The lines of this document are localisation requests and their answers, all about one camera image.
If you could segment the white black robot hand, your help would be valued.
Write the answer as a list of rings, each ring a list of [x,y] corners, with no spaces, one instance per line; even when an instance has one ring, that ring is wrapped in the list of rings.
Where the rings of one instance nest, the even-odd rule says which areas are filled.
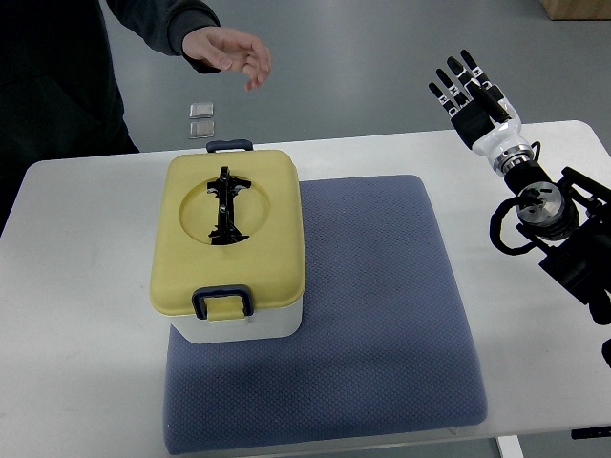
[[[518,163],[532,160],[533,147],[521,135],[515,108],[497,85],[487,83],[487,75],[467,50],[460,55],[470,71],[452,56],[447,64],[468,95],[442,69],[435,73],[453,100],[435,83],[430,82],[428,87],[463,143],[476,155],[486,157],[496,173],[507,173]]]

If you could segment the person's bare hand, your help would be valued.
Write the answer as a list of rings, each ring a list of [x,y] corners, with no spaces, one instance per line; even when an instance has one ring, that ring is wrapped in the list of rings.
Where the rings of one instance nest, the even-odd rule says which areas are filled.
[[[182,53],[197,70],[242,73],[245,89],[259,89],[272,70],[269,48],[257,36],[223,27],[206,27],[187,33]]]

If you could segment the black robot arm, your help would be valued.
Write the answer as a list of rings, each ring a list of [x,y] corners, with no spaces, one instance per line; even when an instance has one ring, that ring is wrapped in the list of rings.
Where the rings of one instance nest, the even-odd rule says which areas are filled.
[[[471,54],[449,57],[429,89],[468,149],[488,159],[512,192],[493,212],[489,238],[509,256],[537,248],[541,269],[610,323],[610,191],[566,167],[552,180],[539,163],[539,142],[521,134],[521,120],[505,94]]]

